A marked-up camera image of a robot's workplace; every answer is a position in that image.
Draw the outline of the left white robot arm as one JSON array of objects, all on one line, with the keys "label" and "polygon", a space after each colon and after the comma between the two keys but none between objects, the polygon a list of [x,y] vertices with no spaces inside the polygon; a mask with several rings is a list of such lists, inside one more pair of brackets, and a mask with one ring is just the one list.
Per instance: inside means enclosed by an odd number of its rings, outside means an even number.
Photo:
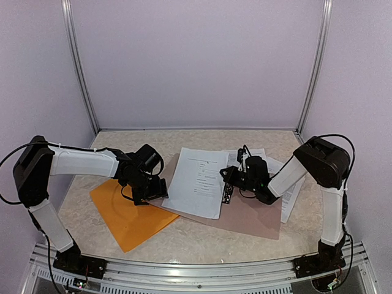
[{"label": "left white robot arm", "polygon": [[99,176],[129,186],[127,200],[145,205],[157,198],[168,198],[166,180],[161,178],[164,160],[149,144],[135,152],[120,149],[79,148],[52,143],[36,135],[20,147],[22,152],[13,167],[13,178],[21,204],[28,210],[36,227],[49,240],[61,261],[72,272],[86,266],[85,258],[76,250],[76,242],[60,219],[51,201],[50,184],[62,176]]}]

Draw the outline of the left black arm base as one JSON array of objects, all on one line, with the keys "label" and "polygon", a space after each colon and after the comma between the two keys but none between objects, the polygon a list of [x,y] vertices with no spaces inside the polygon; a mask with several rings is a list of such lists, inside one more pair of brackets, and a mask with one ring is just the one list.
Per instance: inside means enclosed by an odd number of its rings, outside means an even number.
[{"label": "left black arm base", "polygon": [[84,277],[103,279],[107,261],[103,258],[83,255],[75,240],[64,252],[57,251],[53,266],[56,269]]}]

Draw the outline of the pink-brown file folder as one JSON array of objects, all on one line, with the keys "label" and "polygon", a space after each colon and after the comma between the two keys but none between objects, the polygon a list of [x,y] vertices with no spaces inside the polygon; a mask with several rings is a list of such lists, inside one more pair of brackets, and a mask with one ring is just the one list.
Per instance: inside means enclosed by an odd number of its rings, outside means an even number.
[{"label": "pink-brown file folder", "polygon": [[[179,153],[173,156],[162,172],[162,177],[166,180],[168,188],[172,181],[178,158]],[[229,204],[221,204],[220,217],[218,219],[206,219],[164,208],[162,207],[162,202],[165,199],[157,198],[151,200],[150,204],[212,227],[262,238],[279,239],[282,206],[280,200],[277,200],[272,205],[266,205],[256,198],[244,198],[237,190],[234,190],[231,202]]]}]

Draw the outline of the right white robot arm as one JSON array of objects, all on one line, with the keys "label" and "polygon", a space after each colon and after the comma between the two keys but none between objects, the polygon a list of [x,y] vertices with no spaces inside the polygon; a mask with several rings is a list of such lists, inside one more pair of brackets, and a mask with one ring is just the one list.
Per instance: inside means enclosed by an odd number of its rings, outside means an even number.
[{"label": "right white robot arm", "polygon": [[268,165],[260,156],[250,154],[247,146],[238,151],[239,167],[220,170],[225,184],[253,193],[253,197],[272,205],[306,174],[318,184],[323,200],[322,235],[318,254],[313,259],[317,271],[325,272],[341,257],[341,249],[348,235],[347,181],[355,161],[355,153],[329,141],[332,134],[313,136],[294,150],[289,160],[271,176]]}]

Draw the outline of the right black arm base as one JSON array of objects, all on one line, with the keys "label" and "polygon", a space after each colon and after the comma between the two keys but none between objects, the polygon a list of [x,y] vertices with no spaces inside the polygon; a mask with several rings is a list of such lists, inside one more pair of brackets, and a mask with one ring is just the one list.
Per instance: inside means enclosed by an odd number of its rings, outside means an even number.
[{"label": "right black arm base", "polygon": [[346,262],[342,253],[344,244],[345,237],[334,246],[320,240],[316,254],[302,255],[293,260],[296,278],[314,276],[345,267]]}]

